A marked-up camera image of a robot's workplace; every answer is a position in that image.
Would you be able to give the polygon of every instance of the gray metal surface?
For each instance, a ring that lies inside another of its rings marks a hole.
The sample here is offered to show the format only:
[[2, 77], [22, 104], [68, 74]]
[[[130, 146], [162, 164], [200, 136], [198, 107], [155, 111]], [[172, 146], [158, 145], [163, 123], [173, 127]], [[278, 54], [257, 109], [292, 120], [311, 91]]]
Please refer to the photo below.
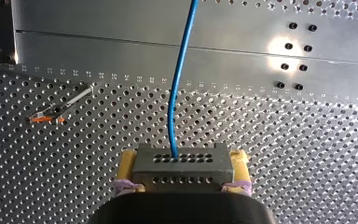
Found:
[[[178, 144], [243, 148], [254, 196], [280, 223], [358, 223], [358, 1], [334, 3], [355, 9], [353, 20], [347, 9], [333, 16], [329, 1], [313, 14], [314, 1], [298, 12], [297, 1], [274, 10], [259, 3], [200, 3], [177, 102]], [[121, 149], [168, 146], [188, 4], [16, 1], [16, 29], [32, 32], [16, 33], [20, 64], [0, 64], [0, 224], [83, 223], [113, 195]], [[298, 51], [303, 44], [313, 51]], [[25, 123], [37, 107], [73, 96], [80, 81], [95, 92], [67, 123]], [[277, 81], [286, 87], [274, 88]]]
[[[358, 0], [219, 2], [200, 1], [191, 46], [358, 63]], [[189, 4], [190, 0], [17, 1], [15, 27], [179, 45]], [[288, 28], [292, 21], [298, 23], [296, 30]], [[310, 24], [319, 27], [316, 32], [308, 30]], [[287, 42], [293, 49], [284, 48]], [[313, 51], [305, 52], [305, 45]]]
[[167, 148], [140, 144], [132, 180], [150, 192], [214, 192], [234, 180], [234, 170], [225, 144], [211, 148], [180, 148], [172, 158]]
[[[117, 41], [32, 34], [18, 34], [17, 38], [19, 62], [27, 62], [27, 72], [63, 81], [104, 83], [123, 78], [124, 83], [168, 89], [178, 53], [175, 47]], [[289, 64], [289, 69], [282, 70], [282, 63]], [[308, 66], [306, 72], [299, 71], [301, 64]], [[275, 88], [278, 81], [286, 88]], [[297, 83], [305, 89], [295, 90]], [[190, 49], [182, 86], [190, 91], [358, 103], [358, 64]]]

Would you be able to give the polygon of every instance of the hole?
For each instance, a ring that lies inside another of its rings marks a hole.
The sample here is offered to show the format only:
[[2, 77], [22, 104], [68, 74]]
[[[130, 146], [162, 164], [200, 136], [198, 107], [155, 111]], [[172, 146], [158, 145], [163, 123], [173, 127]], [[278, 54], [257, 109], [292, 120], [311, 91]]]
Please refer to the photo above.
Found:
[[289, 69], [289, 64], [283, 63], [283, 64], [281, 65], [281, 69], [283, 69], [283, 70]]
[[303, 91], [303, 90], [304, 90], [304, 86], [301, 85], [301, 84], [296, 84], [296, 85], [295, 85], [295, 89], [298, 90], [298, 91]]
[[286, 49], [292, 49], [292, 48], [293, 48], [293, 45], [292, 45], [291, 43], [287, 43], [287, 44], [284, 45], [284, 47], [285, 47]]
[[308, 67], [305, 64], [301, 64], [299, 69], [300, 71], [306, 72], [308, 70]]
[[277, 84], [276, 84], [276, 87], [278, 87], [279, 89], [283, 89], [284, 88], [284, 83], [283, 82], [278, 82]]
[[316, 25], [313, 25], [313, 24], [308, 27], [308, 30], [311, 31], [311, 32], [315, 32], [317, 29], [318, 29], [318, 27]]
[[295, 23], [295, 22], [290, 22], [290, 24], [289, 24], [289, 28], [290, 29], [292, 29], [292, 30], [295, 30], [296, 28], [297, 28], [297, 23]]
[[202, 184], [205, 181], [204, 177], [197, 177], [197, 183]]
[[206, 183], [212, 184], [213, 183], [213, 178], [211, 178], [211, 177], [206, 178]]
[[306, 52], [311, 52], [311, 51], [312, 51], [312, 49], [313, 49], [313, 47], [312, 47], [312, 46], [310, 46], [310, 45], [306, 45], [306, 46], [304, 46], [304, 50], [305, 50]]

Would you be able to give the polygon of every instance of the blue cable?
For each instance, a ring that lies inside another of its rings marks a hole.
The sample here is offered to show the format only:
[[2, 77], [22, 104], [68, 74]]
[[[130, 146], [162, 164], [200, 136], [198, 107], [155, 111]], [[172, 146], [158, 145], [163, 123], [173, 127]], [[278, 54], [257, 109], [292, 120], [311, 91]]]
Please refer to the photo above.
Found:
[[180, 82], [180, 77], [182, 75], [183, 64], [185, 62], [188, 42], [190, 40], [191, 30], [194, 25], [194, 20], [196, 17], [198, 6], [199, 6], [199, 0], [192, 0], [190, 10], [187, 16], [185, 33], [182, 39], [182, 46], [180, 48], [178, 61], [176, 63], [175, 75], [172, 81], [170, 101], [168, 103], [168, 136], [170, 138], [171, 153], [173, 158], [178, 157], [178, 148], [175, 139], [176, 135], [175, 135], [175, 122], [174, 122], [176, 95], [179, 88], [179, 82]]

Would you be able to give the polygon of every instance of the black hole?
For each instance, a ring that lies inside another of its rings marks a hole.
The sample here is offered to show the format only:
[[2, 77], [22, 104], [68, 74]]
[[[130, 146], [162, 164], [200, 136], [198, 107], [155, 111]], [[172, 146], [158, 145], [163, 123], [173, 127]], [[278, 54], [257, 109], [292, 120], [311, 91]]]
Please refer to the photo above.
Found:
[[306, 45], [306, 46], [304, 47], [304, 50], [305, 50], [306, 52], [311, 52], [311, 51], [312, 51], [312, 46]]
[[289, 28], [292, 29], [292, 30], [295, 30], [295, 29], [297, 28], [297, 23], [291, 22], [291, 23], [289, 24]]
[[300, 71], [306, 72], [308, 70], [308, 67], [305, 64], [301, 64], [299, 69]]
[[5, 56], [5, 61], [7, 61], [7, 62], [13, 61], [13, 56], [11, 56], [11, 55], [6, 55], [6, 56]]
[[317, 29], [318, 29], [318, 27], [316, 25], [310, 25], [308, 27], [308, 30], [311, 31], [311, 32], [315, 32]]
[[283, 69], [283, 70], [289, 69], [289, 64], [283, 63], [283, 64], [281, 65], [281, 69]]
[[206, 182], [208, 184], [211, 184], [213, 182], [213, 178], [211, 178], [211, 177], [206, 178]]
[[304, 86], [301, 85], [301, 84], [296, 84], [295, 89], [298, 90], [298, 91], [302, 91], [302, 90], [304, 90]]
[[278, 82], [276, 84], [276, 87], [278, 87], [279, 89], [283, 89], [284, 88], [284, 83], [283, 82]]
[[285, 47], [286, 49], [292, 49], [292, 48], [293, 48], [293, 45], [292, 45], [291, 43], [287, 43], [287, 44], [284, 45], [284, 47]]

